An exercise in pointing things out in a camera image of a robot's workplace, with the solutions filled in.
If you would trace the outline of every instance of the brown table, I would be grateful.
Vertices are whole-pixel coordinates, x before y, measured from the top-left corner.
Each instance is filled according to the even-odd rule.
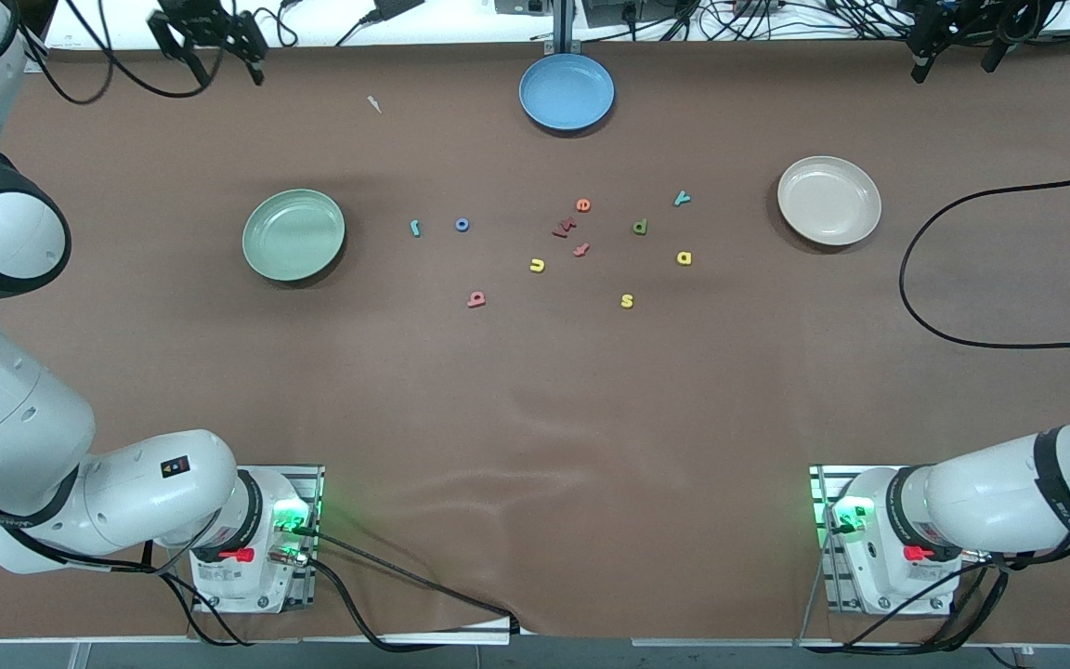
[[[196,101],[120,81],[89,109],[29,77],[0,148],[63,208],[74,254],[0,321],[93,404],[98,452],[199,426],[241,462],[324,462],[326,530],[530,630],[792,638],[816,556],[808,465],[937,461],[1070,422],[1070,351],[951,346],[896,287],[942,204],[1070,178],[1070,50],[995,75],[949,54],[924,86],[900,44],[590,51],[618,101],[575,139],[518,106],[534,46],[275,52],[262,88],[227,62]],[[55,71],[76,92],[103,74]],[[883,194],[877,231],[843,253],[774,204],[814,153]],[[245,265],[241,231],[294,186],[340,202],[349,241],[284,288]],[[672,208],[679,189],[693,201]],[[578,198],[594,211],[552,237]],[[472,291],[489,304],[464,307]],[[1070,337],[1070,192],[957,209],[911,292],[954,334]],[[484,619],[332,560],[379,630]],[[810,635],[854,623],[820,607]],[[310,612],[243,627],[353,634],[324,586]],[[0,637],[183,632],[146,577],[0,568]],[[1070,643],[1070,560],[1019,575],[977,639]]]

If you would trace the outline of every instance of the red emergency switch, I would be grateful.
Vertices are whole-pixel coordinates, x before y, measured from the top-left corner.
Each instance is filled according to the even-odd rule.
[[[255,562],[255,549],[247,546],[238,550],[224,550],[217,553],[217,558],[232,558],[238,562]]]
[[[935,551],[927,550],[924,547],[903,546],[903,558],[910,560],[911,562],[919,562],[919,560],[931,558],[931,556],[934,554]]]

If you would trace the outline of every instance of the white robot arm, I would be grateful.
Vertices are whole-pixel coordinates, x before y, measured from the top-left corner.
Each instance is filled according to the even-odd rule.
[[[934,466],[862,471],[832,505],[859,604],[887,613],[961,565],[961,551],[1017,554],[1070,544],[1070,425]],[[959,582],[905,613],[946,613]]]
[[[25,64],[16,25],[13,4],[0,4],[0,130]],[[60,209],[0,153],[0,298],[51,283],[71,250]],[[290,567],[271,559],[299,550],[290,530],[309,510],[282,475],[238,469],[229,446],[204,429],[102,456],[89,453],[94,429],[85,399],[0,330],[1,566],[86,567],[76,558],[154,541],[192,547],[197,586],[217,597],[217,609],[284,605]],[[251,560],[254,568],[236,564]]]

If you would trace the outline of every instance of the gray floor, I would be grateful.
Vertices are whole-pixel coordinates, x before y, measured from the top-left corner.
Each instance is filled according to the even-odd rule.
[[[71,644],[0,644],[3,669],[81,669]],[[1010,657],[1010,652],[1003,652]],[[367,644],[259,644],[214,649],[196,643],[92,644],[83,669],[476,669],[472,647],[391,655]],[[509,647],[482,647],[482,669],[1002,669],[980,649],[910,658],[821,656],[798,649],[633,648],[623,639],[522,637]],[[1029,666],[1070,669],[1070,651],[1039,649]]]

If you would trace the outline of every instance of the black label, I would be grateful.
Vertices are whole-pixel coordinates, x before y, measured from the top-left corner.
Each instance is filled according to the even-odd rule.
[[[159,473],[163,477],[169,477],[169,475],[183,474],[187,471],[187,456],[183,454],[182,456],[175,458],[175,460],[162,461],[159,463]]]

